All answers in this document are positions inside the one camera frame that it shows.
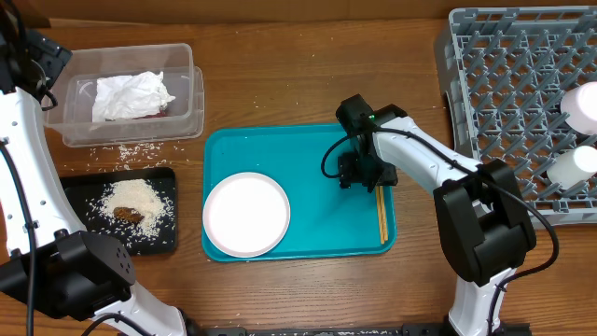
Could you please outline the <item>wooden chopstick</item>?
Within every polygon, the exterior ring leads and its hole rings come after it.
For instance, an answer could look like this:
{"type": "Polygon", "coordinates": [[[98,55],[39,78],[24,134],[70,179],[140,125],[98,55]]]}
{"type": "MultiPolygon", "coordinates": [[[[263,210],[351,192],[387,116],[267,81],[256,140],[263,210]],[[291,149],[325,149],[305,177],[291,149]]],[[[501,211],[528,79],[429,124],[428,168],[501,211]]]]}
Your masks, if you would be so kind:
{"type": "Polygon", "coordinates": [[[377,192],[378,192],[377,199],[378,199],[378,206],[379,206],[381,238],[382,238],[382,243],[384,244],[388,241],[388,225],[387,225],[387,215],[386,215],[383,187],[378,186],[377,192]]]}
{"type": "Polygon", "coordinates": [[[382,192],[382,188],[380,186],[377,186],[375,188],[375,196],[376,196],[376,203],[377,203],[380,240],[381,240],[381,244],[383,245],[386,242],[386,238],[385,238],[386,224],[385,224],[385,214],[384,214],[383,192],[382,192]]]}

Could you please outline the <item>large white plate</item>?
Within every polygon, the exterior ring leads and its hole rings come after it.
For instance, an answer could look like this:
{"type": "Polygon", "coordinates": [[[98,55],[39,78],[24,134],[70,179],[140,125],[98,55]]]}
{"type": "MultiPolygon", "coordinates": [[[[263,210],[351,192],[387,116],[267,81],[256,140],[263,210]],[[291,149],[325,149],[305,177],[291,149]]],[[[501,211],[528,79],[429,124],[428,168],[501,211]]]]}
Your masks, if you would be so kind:
{"type": "Polygon", "coordinates": [[[202,209],[211,244],[241,259],[264,255],[281,243],[290,218],[284,189],[274,179],[253,172],[230,175],[217,183],[202,209]]]}

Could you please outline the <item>red snack wrapper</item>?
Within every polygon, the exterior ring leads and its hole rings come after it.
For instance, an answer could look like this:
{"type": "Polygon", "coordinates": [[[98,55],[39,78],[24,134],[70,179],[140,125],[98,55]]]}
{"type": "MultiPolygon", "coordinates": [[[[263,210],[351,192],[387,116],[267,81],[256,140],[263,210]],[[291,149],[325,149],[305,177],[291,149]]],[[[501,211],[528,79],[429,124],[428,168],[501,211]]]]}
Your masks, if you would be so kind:
{"type": "MultiPolygon", "coordinates": [[[[142,117],[136,117],[136,118],[124,119],[124,120],[154,119],[154,118],[163,118],[166,116],[167,116],[166,110],[161,110],[160,112],[153,114],[153,115],[145,115],[142,117]]],[[[119,120],[119,119],[106,119],[105,121],[117,121],[117,120],[119,120]]]]}

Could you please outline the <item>white cup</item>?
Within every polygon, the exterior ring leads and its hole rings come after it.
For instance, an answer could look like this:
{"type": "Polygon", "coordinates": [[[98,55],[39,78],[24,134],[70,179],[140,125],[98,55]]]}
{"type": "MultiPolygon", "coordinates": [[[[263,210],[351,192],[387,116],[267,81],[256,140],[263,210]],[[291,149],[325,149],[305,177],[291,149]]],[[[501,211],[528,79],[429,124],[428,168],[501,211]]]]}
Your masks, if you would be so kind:
{"type": "Polygon", "coordinates": [[[570,189],[596,174],[596,149],[589,146],[577,147],[558,156],[547,170],[548,179],[562,189],[570,189]]]}

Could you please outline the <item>small white saucer bowl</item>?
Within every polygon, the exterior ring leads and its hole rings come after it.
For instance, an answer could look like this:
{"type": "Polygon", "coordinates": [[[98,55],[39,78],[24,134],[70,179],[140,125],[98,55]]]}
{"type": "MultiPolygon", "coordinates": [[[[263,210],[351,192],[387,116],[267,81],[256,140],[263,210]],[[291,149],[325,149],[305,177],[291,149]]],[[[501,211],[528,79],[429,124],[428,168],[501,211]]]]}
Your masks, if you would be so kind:
{"type": "Polygon", "coordinates": [[[568,114],[565,122],[578,133],[596,134],[596,90],[597,83],[588,82],[567,91],[562,98],[561,112],[568,114]]]}

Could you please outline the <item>pile of white rice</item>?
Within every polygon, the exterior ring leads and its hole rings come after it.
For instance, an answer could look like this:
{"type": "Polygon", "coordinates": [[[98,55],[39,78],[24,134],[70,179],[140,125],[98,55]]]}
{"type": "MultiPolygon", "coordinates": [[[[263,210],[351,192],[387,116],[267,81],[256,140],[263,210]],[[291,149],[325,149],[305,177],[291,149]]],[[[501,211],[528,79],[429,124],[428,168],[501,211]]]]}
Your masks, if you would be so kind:
{"type": "Polygon", "coordinates": [[[88,221],[98,220],[101,233],[115,233],[127,240],[156,241],[163,228],[170,229],[174,219],[174,202],[165,191],[158,191],[147,180],[134,179],[104,186],[100,196],[85,201],[88,221]],[[136,209],[145,218],[139,224],[118,220],[115,207],[136,209]]]}

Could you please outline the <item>white napkin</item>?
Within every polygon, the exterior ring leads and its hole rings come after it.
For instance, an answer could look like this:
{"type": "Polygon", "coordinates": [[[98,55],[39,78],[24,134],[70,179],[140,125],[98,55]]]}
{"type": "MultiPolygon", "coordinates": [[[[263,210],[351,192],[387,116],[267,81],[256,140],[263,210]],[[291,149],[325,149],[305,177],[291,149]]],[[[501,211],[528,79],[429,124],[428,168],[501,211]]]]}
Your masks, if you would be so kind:
{"type": "Polygon", "coordinates": [[[164,74],[145,71],[139,75],[100,77],[96,80],[96,97],[92,121],[131,119],[165,110],[175,100],[163,83],[164,74]]]}

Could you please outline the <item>brown food scrap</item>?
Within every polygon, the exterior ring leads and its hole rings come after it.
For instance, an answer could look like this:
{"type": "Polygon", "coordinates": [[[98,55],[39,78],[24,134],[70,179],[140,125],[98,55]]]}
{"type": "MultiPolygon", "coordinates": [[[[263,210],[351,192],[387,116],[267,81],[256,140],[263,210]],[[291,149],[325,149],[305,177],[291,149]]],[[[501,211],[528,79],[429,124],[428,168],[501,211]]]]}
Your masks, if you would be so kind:
{"type": "Polygon", "coordinates": [[[131,224],[139,224],[145,218],[136,209],[130,207],[115,207],[113,216],[118,220],[123,220],[131,224]]]}

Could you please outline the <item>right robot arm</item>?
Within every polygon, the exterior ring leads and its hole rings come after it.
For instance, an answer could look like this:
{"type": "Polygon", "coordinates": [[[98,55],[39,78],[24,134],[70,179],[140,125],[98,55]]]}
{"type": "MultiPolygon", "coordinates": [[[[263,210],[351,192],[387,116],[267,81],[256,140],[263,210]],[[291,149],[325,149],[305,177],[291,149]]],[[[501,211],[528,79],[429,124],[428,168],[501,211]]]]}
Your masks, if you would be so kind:
{"type": "Polygon", "coordinates": [[[457,285],[446,321],[431,334],[530,334],[529,326],[499,318],[505,279],[536,246],[507,164],[465,157],[423,132],[396,105],[373,110],[361,95],[342,101],[336,118],[352,143],[338,158],[342,188],[394,186],[404,172],[433,196],[441,248],[457,285]]]}

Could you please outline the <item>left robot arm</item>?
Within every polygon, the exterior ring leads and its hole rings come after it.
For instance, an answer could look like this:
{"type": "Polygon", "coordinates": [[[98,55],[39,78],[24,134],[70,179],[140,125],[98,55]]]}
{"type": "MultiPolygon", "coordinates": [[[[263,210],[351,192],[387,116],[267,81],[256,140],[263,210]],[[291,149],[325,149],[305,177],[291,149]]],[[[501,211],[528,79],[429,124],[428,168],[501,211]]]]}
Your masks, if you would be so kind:
{"type": "Polygon", "coordinates": [[[17,6],[1,4],[1,210],[9,260],[1,290],[35,313],[105,323],[122,335],[198,335],[184,311],[136,280],[125,246],[87,231],[68,202],[49,153],[44,112],[57,107],[51,88],[72,57],[24,25],[17,6]]]}

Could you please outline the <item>grey dishwasher rack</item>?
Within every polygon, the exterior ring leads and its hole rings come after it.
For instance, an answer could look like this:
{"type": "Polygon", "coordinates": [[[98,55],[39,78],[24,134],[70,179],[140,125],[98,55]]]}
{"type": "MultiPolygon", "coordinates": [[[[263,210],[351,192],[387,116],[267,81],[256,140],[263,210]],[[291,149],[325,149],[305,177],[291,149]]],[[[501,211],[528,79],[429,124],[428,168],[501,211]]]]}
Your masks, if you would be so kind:
{"type": "Polygon", "coordinates": [[[567,91],[596,79],[596,8],[456,8],[434,49],[455,150],[512,166],[523,198],[552,225],[595,223],[596,179],[564,189],[547,171],[596,144],[560,110],[567,91]]]}

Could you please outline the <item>teal serving tray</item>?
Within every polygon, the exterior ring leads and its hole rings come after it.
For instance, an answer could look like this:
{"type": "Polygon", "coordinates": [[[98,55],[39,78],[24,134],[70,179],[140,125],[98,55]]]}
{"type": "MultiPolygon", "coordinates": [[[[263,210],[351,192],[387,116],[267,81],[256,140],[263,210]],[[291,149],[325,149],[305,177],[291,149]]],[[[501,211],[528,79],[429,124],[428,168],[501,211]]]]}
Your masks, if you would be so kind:
{"type": "Polygon", "coordinates": [[[341,189],[335,172],[348,143],[334,148],[339,124],[222,129],[205,143],[203,192],[244,172],[275,180],[290,203],[289,229],[259,260],[320,259],[379,255],[396,241],[393,192],[383,190],[387,237],[381,238],[375,194],[358,184],[341,189]]]}

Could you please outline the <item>black tray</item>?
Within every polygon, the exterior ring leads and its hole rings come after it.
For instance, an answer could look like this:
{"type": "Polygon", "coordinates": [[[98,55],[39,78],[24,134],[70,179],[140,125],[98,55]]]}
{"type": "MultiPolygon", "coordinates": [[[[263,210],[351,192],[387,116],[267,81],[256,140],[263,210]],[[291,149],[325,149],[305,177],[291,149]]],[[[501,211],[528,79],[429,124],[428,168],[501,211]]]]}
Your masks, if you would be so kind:
{"type": "Polygon", "coordinates": [[[175,251],[177,203],[172,169],[69,176],[61,183],[88,231],[118,238],[132,255],[175,251]]]}

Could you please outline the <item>clear plastic bin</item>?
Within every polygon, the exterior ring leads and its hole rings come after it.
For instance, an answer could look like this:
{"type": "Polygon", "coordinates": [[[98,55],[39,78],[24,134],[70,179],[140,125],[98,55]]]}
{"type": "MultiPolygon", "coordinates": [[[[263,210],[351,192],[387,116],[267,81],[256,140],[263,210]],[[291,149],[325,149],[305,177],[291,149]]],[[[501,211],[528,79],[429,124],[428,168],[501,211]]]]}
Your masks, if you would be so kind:
{"type": "Polygon", "coordinates": [[[60,133],[69,147],[194,138],[204,128],[202,73],[184,43],[75,50],[51,92],[58,106],[44,113],[44,125],[60,133]],[[159,115],[92,119],[98,79],[147,71],[162,74],[174,97],[159,115]]]}

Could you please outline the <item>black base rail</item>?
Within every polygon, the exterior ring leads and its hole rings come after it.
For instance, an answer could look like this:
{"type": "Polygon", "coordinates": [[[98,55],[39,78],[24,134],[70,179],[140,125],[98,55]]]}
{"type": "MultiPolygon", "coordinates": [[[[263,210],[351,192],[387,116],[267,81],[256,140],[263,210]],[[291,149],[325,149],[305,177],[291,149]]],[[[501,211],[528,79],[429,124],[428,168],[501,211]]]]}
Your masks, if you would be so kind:
{"type": "Polygon", "coordinates": [[[448,321],[428,324],[403,324],[396,328],[351,329],[202,329],[200,336],[452,336],[457,335],[448,321]]]}

